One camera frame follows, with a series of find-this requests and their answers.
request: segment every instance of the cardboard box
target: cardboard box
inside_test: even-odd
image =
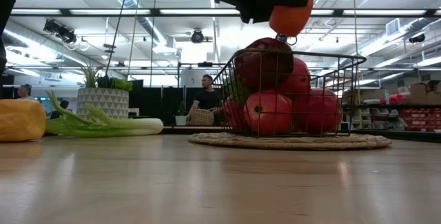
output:
[[[360,102],[363,103],[365,100],[370,99],[380,99],[384,98],[385,90],[383,89],[377,89],[377,90],[360,90]],[[345,103],[350,102],[349,97],[351,96],[351,91],[346,91],[343,94],[343,101]],[[358,90],[355,90],[355,96],[354,96],[355,103],[358,104]]]
[[[414,83],[398,88],[403,96],[401,104],[441,104],[441,92],[438,92],[439,81],[431,80],[424,83]]]

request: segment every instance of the orange object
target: orange object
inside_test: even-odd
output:
[[[308,0],[308,4],[301,8],[274,6],[269,26],[279,34],[296,37],[306,26],[313,6],[314,0]]]
[[[46,112],[38,101],[0,100],[0,142],[39,139],[45,128]]]

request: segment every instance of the table surface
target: table surface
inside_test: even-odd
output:
[[[0,223],[399,223],[441,219],[441,145],[308,152],[183,135],[0,143]]]

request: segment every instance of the yellow object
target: yellow object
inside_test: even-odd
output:
[[[38,101],[0,100],[0,141],[39,139],[46,129],[46,112]]]

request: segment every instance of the air vent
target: air vent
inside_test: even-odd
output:
[[[393,21],[386,24],[386,34],[387,36],[391,36],[400,32],[400,20],[399,18],[394,19]]]
[[[421,76],[421,81],[430,81],[430,74],[425,74]]]

